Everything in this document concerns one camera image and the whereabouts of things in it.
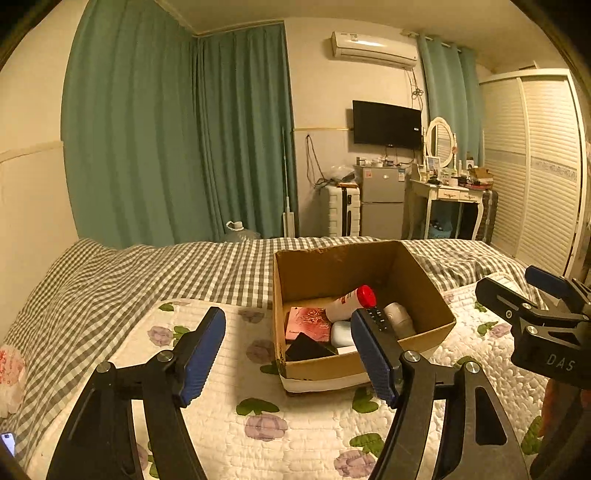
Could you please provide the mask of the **person's right hand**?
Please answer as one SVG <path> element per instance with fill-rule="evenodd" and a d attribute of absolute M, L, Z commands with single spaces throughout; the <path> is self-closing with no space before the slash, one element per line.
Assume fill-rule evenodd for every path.
<path fill-rule="evenodd" d="M 560 409 L 567 404 L 567 395 L 579 393 L 584 410 L 590 409 L 590 390 L 581 390 L 577 387 L 561 383 L 555 379 L 549 379 L 545 389 L 545 395 L 541 413 L 541 427 L 539 437 L 544 437 L 550 430 L 560 423 L 562 415 Z"/>

